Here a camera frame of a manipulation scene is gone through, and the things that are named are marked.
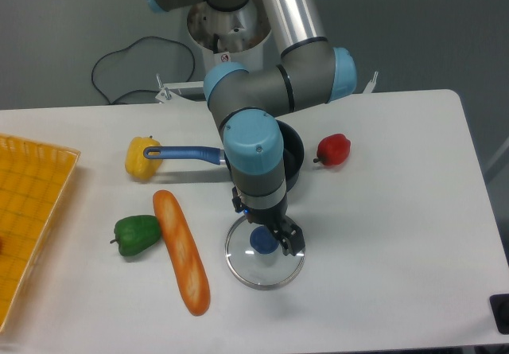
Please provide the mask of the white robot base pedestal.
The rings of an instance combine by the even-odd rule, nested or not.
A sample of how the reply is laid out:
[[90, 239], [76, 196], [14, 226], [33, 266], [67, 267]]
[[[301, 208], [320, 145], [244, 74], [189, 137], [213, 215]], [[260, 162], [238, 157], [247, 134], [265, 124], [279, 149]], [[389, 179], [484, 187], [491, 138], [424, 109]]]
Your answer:
[[188, 12], [187, 26], [200, 48], [205, 71], [225, 62], [238, 62], [250, 72], [263, 68], [271, 29], [262, 0], [249, 0], [232, 12], [215, 10], [205, 2], [196, 4]]

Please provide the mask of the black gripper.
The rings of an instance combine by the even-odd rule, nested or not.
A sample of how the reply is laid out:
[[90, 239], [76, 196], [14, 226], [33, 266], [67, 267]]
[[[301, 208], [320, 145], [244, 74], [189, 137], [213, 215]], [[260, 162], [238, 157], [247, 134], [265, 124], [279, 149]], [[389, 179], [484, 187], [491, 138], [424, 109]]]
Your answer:
[[267, 196], [248, 196], [236, 187], [232, 189], [232, 203], [237, 213], [242, 213], [250, 223], [260, 224], [282, 246], [283, 255], [296, 256], [305, 249], [305, 239], [300, 227], [293, 225], [286, 216], [287, 194], [276, 191]]

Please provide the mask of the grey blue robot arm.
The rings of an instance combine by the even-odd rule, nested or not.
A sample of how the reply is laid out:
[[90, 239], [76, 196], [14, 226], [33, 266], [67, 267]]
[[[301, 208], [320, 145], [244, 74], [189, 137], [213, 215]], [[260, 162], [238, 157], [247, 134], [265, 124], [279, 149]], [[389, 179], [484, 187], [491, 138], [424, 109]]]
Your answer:
[[[154, 10], [203, 4], [239, 14], [251, 0], [146, 0]], [[262, 0], [280, 63], [250, 72], [223, 62], [204, 78], [204, 96], [216, 123], [234, 183], [233, 204], [251, 223], [266, 226], [285, 255], [305, 247], [302, 230], [286, 216], [283, 137], [277, 118], [350, 95], [354, 60], [332, 47], [314, 0]]]

